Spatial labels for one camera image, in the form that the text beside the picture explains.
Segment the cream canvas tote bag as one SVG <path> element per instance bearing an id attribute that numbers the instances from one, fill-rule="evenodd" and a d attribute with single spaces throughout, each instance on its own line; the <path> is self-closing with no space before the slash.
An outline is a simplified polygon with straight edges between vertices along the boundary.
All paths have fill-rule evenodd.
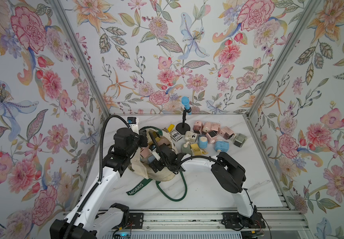
<path id="1" fill-rule="evenodd" d="M 157 146 L 161 147 L 162 145 L 165 145 L 177 153 L 178 152 L 177 148 L 175 144 L 173 143 L 171 136 L 166 131 L 161 130 L 155 126 L 144 126 L 139 129 L 139 132 L 140 131 L 147 132 L 147 139 L 148 139 L 147 148 L 152 151 L 152 155 L 147 160 L 143 160 L 140 156 L 141 149 L 139 149 L 138 152 L 135 153 L 135 156 L 131 159 L 129 169 L 135 174 L 143 177 L 144 179 L 136 187 L 128 191 L 127 195 L 133 196 L 137 192 L 139 192 L 141 189 L 143 189 L 148 183 L 150 183 L 151 181 L 155 181 L 157 189 L 168 200 L 172 202 L 180 202 L 184 200 L 188 193 L 188 186 L 187 186 L 187 182 L 185 180 L 184 174 L 182 172 L 180 173 L 180 176 L 184 184 L 184 194 L 181 198 L 174 199 L 170 197 L 166 192 L 164 192 L 160 184 L 161 182 L 167 182 L 167 181 L 172 180 L 176 176 L 176 173 L 169 171 L 167 168 L 164 168 L 161 172 L 157 172 L 157 173 L 155 173 L 151 169 L 151 162 L 155 159 L 155 155 L 156 155 L 155 153 L 153 153 L 156 147 L 153 144 L 151 137 L 155 139 Z"/>

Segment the dark green pencil sharpener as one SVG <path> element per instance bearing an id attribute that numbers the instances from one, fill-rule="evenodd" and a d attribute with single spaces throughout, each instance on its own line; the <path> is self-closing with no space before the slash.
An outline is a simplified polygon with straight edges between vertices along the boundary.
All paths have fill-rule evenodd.
<path id="1" fill-rule="evenodd" d="M 247 136 L 241 134 L 241 133 L 236 133 L 232 139 L 232 142 L 235 146 L 237 147 L 242 147 L 247 140 Z"/>

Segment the blue pencil sharpener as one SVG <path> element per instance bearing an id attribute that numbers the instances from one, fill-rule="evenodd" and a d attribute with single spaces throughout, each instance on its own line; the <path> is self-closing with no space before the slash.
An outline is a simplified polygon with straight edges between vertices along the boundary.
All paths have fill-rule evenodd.
<path id="1" fill-rule="evenodd" d="M 216 152 L 228 152 L 229 147 L 229 142 L 223 140 L 217 140 L 214 144 L 214 149 Z"/>
<path id="2" fill-rule="evenodd" d="M 208 139 L 205 135 L 200 134 L 198 136 L 198 146 L 200 149 L 206 149 L 208 146 Z"/>

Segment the cream panda pencil sharpener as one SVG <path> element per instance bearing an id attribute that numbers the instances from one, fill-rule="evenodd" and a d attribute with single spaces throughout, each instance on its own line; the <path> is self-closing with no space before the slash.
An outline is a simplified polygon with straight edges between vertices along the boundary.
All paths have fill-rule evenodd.
<path id="1" fill-rule="evenodd" d="M 195 133 L 193 131 L 186 131 L 184 140 L 186 142 L 196 143 L 198 136 L 198 133 Z"/>

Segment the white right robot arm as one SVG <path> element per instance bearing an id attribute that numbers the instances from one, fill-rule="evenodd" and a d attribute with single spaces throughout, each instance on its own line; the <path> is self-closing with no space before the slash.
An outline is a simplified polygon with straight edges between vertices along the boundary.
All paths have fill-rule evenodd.
<path id="1" fill-rule="evenodd" d="M 204 162 L 199 161 L 194 169 L 209 168 L 220 186 L 232 194 L 237 212 L 223 214 L 222 223 L 226 228 L 240 231 L 242 229 L 264 229 L 267 227 L 262 214 L 257 211 L 257 207 L 253 204 L 248 189 L 243 187 L 246 181 L 244 167 L 229 154 L 220 152 L 214 159 L 210 156 L 175 153 L 166 144 L 159 146 L 154 135 L 147 132 L 145 128 L 140 129 L 140 134 L 142 136 L 148 134 L 155 146 L 156 159 L 149 163 L 150 168 L 155 173 L 166 168 L 174 174 L 182 174 L 185 171 L 183 164 L 193 163 L 195 159 L 208 160 L 213 163 L 205 165 Z"/>

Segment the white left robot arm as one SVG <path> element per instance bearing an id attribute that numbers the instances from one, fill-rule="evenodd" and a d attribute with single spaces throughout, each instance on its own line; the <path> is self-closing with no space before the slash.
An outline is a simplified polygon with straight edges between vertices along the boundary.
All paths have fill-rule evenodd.
<path id="1" fill-rule="evenodd" d="M 113 136 L 114 144 L 105 154 L 104 134 L 110 120 L 117 118 L 125 124 Z M 119 231 L 129 224 L 129 208 L 115 203 L 99 214 L 102 203 L 113 186 L 121 179 L 131 159 L 140 153 L 147 138 L 139 132 L 137 117 L 110 115 L 103 123 L 99 141 L 99 171 L 89 191 L 63 220 L 50 227 L 52 239 L 102 239 L 112 230 Z"/>

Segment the light green pencil sharpener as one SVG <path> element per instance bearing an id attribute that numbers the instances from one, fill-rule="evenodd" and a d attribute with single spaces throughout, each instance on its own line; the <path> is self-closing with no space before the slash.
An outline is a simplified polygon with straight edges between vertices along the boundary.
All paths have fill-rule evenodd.
<path id="1" fill-rule="evenodd" d="M 181 153 L 192 154 L 191 142 L 187 141 L 181 145 Z"/>

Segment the yellow pencil sharpener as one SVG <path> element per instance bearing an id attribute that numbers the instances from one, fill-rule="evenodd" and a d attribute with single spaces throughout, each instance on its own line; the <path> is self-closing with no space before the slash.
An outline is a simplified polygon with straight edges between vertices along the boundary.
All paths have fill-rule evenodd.
<path id="1" fill-rule="evenodd" d="M 190 147 L 192 156 L 201 156 L 208 154 L 208 152 L 205 149 L 201 149 L 197 143 L 191 144 Z"/>

